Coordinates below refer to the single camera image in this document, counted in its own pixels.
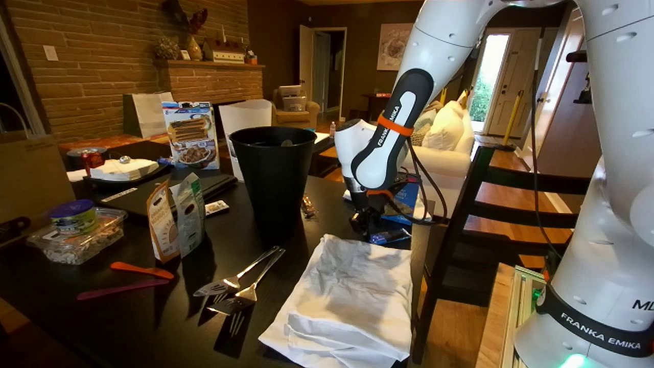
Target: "white cloth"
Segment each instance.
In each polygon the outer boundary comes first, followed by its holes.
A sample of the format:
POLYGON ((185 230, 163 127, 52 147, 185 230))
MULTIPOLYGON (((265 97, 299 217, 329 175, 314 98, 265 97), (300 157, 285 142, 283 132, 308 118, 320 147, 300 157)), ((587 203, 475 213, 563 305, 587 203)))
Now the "white cloth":
POLYGON ((410 252, 323 236, 260 341, 300 366, 393 366, 408 358, 410 290, 410 252))

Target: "table surface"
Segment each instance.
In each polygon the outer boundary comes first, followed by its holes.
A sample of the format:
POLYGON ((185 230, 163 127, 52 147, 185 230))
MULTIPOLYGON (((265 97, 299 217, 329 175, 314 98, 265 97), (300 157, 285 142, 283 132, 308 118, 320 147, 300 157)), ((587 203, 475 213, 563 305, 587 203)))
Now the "table surface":
POLYGON ((124 238, 81 266, 52 263, 31 245, 0 249, 0 296, 94 366, 293 366, 262 346, 257 336, 276 318, 323 233, 356 238, 341 185, 308 179, 304 193, 314 217, 302 219, 294 240, 281 244, 289 252, 260 285, 245 341, 233 355, 217 352, 224 318, 207 313, 203 299, 191 293, 234 275, 263 248, 244 185, 221 196, 230 208, 207 221, 209 242, 183 260, 165 263, 175 272, 165 286, 76 300, 89 289, 148 281, 109 268, 117 260, 156 266, 148 227, 126 221, 124 238))

